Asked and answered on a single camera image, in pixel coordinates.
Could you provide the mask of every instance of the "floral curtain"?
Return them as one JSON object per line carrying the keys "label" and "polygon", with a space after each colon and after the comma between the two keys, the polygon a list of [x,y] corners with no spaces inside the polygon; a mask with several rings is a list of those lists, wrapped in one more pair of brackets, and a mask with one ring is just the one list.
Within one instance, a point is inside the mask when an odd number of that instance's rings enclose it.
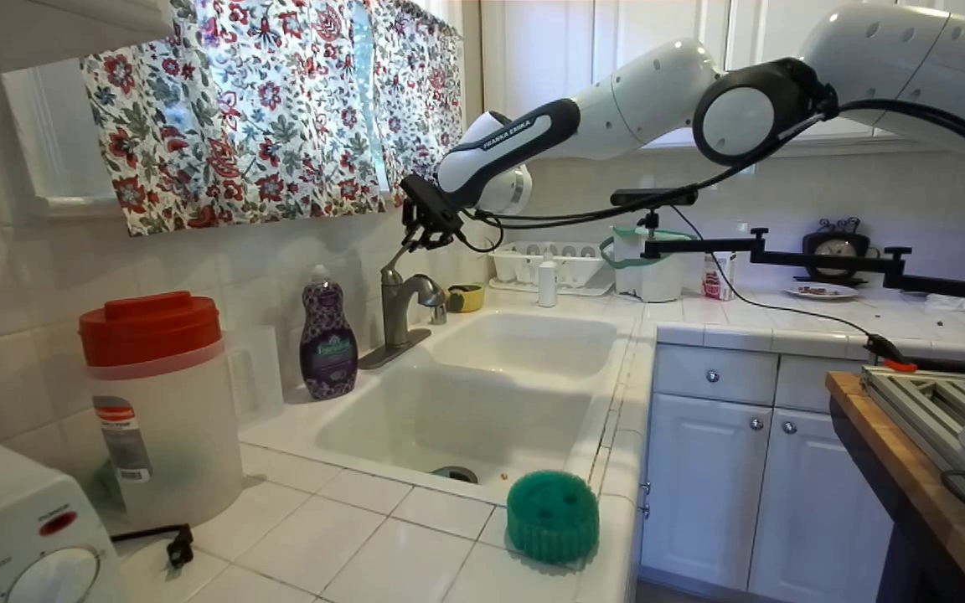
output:
{"label": "floral curtain", "polygon": [[402,205],[461,131],[458,38],[402,0],[173,0],[173,38],[85,56],[131,236]]}

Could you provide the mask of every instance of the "wall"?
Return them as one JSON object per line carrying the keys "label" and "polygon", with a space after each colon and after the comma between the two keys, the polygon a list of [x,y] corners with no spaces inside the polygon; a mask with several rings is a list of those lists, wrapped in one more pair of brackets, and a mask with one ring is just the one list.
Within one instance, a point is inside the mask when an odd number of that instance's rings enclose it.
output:
{"label": "wall", "polygon": [[[383,328],[379,267],[400,238],[400,215],[145,240],[128,238],[119,215],[46,221],[0,95],[0,443],[69,470],[67,434],[88,412],[77,319],[107,299],[170,288],[212,295],[233,342],[278,334],[278,366],[295,368],[297,290],[313,266],[325,260],[345,288],[362,347],[372,347]],[[400,267],[451,282],[451,255],[408,255]]]}
{"label": "wall", "polygon": [[[536,161],[530,210],[611,208],[611,192],[616,189],[677,189],[716,170],[716,164],[692,151],[652,151],[611,164]],[[735,238],[742,224],[770,228],[770,251],[800,251],[800,238],[813,232],[821,218],[861,218],[873,244],[916,248],[916,255],[909,255],[909,273],[965,278],[965,151],[909,144],[909,151],[893,154],[821,154],[821,146],[800,146],[704,192],[683,215],[714,238]],[[688,232],[673,210],[661,210],[661,218],[663,228]],[[603,240],[616,221],[530,238]],[[792,273],[799,272],[747,266],[747,258],[738,260],[738,278],[747,288],[783,288]]]}

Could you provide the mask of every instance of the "white tile countertop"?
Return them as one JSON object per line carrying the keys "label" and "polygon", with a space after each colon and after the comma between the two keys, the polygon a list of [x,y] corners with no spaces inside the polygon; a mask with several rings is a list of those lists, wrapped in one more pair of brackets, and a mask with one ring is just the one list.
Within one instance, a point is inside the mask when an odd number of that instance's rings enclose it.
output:
{"label": "white tile countertop", "polygon": [[[905,351],[965,359],[965,313],[909,299],[754,301],[832,313],[887,334]],[[530,295],[491,290],[491,308],[534,308]],[[166,569],[166,543],[122,547],[138,603],[611,603],[633,598],[636,507],[647,444],[651,371],[656,342],[770,347],[799,356],[866,359],[854,328],[808,314],[782,314],[744,301],[683,299],[641,304],[633,299],[561,299],[552,313],[625,314],[627,351],[611,400],[608,432],[590,450],[590,485],[601,499],[601,549],[572,574],[517,558],[507,543],[507,510],[473,485],[431,485],[406,473],[379,473],[319,459],[286,444],[302,424],[340,403],[286,404],[243,432],[244,490],[233,510],[195,527],[198,557],[181,574]]]}

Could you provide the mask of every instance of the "faucet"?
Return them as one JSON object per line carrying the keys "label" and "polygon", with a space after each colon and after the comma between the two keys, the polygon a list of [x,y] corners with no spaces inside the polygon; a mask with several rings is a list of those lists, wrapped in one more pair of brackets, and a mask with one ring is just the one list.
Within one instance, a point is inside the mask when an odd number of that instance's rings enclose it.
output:
{"label": "faucet", "polygon": [[431,308],[429,325],[447,325],[447,290],[429,273],[402,278],[397,260],[402,251],[383,267],[383,334],[387,342],[362,359],[362,366],[387,366],[392,356],[419,346],[429,330],[408,330],[408,301]]}

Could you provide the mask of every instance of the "double sink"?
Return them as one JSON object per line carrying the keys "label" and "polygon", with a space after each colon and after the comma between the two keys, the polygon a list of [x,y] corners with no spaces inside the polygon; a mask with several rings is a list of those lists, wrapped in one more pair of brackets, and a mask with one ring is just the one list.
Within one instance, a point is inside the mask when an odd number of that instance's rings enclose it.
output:
{"label": "double sink", "polygon": [[340,400],[306,450],[491,497],[507,497],[534,470],[590,480],[627,328],[530,308],[466,314]]}

